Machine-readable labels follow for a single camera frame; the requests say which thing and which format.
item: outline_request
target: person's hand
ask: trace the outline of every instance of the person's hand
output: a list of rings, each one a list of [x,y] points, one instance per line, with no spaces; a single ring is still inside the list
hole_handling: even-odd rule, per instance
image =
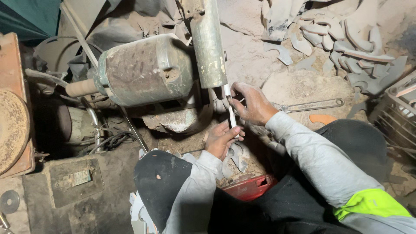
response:
[[[228,126],[228,120],[214,126],[208,135],[205,143],[205,150],[212,155],[223,161],[227,155],[228,148],[237,139],[234,139],[240,134],[239,141],[244,140],[245,132],[242,131],[242,127],[235,126],[232,129]]]
[[[264,126],[273,115],[279,112],[259,88],[243,82],[234,82],[231,86],[231,96],[235,97],[237,93],[244,96],[247,107],[244,107],[237,99],[232,99],[229,103],[245,121]]]

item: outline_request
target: gray long sleeve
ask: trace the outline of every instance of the gray long sleeve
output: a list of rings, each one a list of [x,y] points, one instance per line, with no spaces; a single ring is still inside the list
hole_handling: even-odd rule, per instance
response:
[[[317,191],[334,207],[345,205],[356,193],[366,189],[384,189],[365,174],[336,145],[290,118],[284,112],[275,114],[266,124]],[[193,164],[191,175],[182,185],[165,234],[206,233],[215,191],[215,175],[222,162],[203,150]],[[364,234],[416,233],[413,217],[380,217],[353,213],[341,221]]]
[[[374,178],[359,169],[336,145],[290,118],[276,113],[266,124],[315,189],[334,206],[344,206],[357,192],[382,189]],[[416,219],[351,213],[341,223],[364,234],[414,234]]]
[[[164,234],[206,233],[222,161],[203,150],[173,202]]]
[[[266,124],[278,142],[318,192],[333,207],[341,207],[356,192],[384,187],[364,173],[348,156],[325,137],[296,122],[283,111]]]

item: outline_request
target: vertical metal cylinder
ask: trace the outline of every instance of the vertical metal cylinder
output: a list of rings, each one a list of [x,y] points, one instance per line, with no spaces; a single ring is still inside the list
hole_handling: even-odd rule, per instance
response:
[[[225,56],[221,42],[220,19],[216,0],[203,0],[205,13],[191,20],[192,41],[195,48],[199,78],[203,89],[228,83]]]

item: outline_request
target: metal plate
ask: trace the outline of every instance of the metal plate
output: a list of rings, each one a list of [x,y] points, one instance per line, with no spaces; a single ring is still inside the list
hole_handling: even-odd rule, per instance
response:
[[[0,211],[4,214],[14,213],[19,208],[19,205],[20,197],[15,190],[5,191],[0,197]]]
[[[27,88],[27,82],[23,80],[17,35],[11,32],[2,37],[0,36],[0,47],[0,89],[11,91],[19,96],[26,103],[30,111],[30,101],[26,98],[29,90]],[[34,154],[35,150],[32,138],[30,138],[19,159],[6,172],[3,174],[0,173],[0,178],[32,172],[35,169]]]
[[[0,90],[0,174],[19,159],[29,139],[29,112],[16,94]]]
[[[70,176],[86,170],[90,171],[91,180],[86,183],[73,186]],[[97,159],[51,166],[50,177],[53,200],[56,208],[73,203],[104,190],[104,184],[101,178],[100,167]]]

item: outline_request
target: person's right hand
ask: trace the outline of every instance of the person's right hand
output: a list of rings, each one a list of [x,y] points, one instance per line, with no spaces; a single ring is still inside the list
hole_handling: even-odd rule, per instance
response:
[[[231,86],[231,96],[235,97],[238,92],[244,96],[247,107],[234,98],[229,103],[245,121],[264,126],[273,115],[279,112],[259,88],[243,82],[234,82]]]

